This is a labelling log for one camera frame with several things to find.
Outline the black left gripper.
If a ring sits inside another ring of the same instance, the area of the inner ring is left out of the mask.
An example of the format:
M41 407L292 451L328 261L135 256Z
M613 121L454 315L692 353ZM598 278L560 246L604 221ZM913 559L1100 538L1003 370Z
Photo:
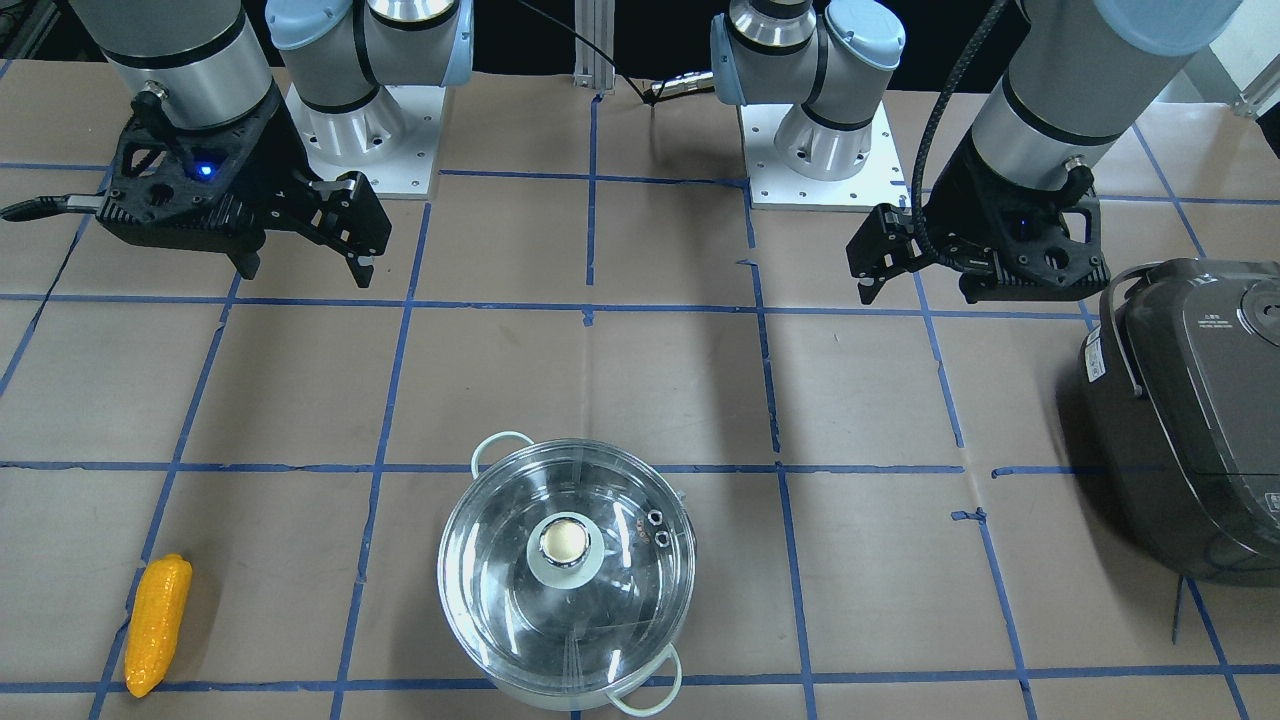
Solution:
M863 305L884 284L925 268L925 259L959 273L970 304L1078 301L1111 282L1101 243L1094 174L1069 159L1065 181L1033 190L1005 179L966 136L923 206L918 245L913 215L876 205L846 245L847 268Z

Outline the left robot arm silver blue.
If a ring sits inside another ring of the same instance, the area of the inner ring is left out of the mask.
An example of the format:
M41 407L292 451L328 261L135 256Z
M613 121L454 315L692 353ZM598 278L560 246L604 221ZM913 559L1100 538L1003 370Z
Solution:
M945 81L905 208L870 210L846 247L863 304L905 273L946 266L970 304L1068 302L1111 281L1094 167L1170 81L1230 24L1235 1L1021 1L1029 29L932 184L934 133L1004 12L996 1ZM905 49L877 1L732 1L710 23L710 70L728 105L782 104L774 141L794 172L854 176Z

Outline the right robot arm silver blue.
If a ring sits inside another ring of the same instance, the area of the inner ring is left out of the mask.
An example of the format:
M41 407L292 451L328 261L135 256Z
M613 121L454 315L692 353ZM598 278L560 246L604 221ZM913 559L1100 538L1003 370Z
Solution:
M44 199L128 245L210 252L252 279L270 231L371 283L392 223L379 192L428 192L440 113L468 81L471 1L269 1L283 90L239 1L74 1L131 92L108 188Z

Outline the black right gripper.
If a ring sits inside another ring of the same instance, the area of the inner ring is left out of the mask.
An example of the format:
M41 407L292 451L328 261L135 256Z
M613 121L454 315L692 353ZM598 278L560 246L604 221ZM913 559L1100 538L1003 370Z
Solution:
M122 131L97 220L127 243L152 249L237 249L252 281L268 229L298 231L338 252L366 290L392 223L361 172L314 179L280 90L211 129L180 129L152 90L137 92Z

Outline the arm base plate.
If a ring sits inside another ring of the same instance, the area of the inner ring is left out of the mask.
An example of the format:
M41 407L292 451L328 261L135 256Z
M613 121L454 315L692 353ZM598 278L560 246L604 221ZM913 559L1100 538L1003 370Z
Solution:
M380 199L426 201L449 96L435 86L384 86L364 108L324 114L292 87L285 104L316 174L334 181L357 170Z
M908 181L883 104L855 131L818 126L799 105L741 106L751 205L759 210L869 211L904 208Z

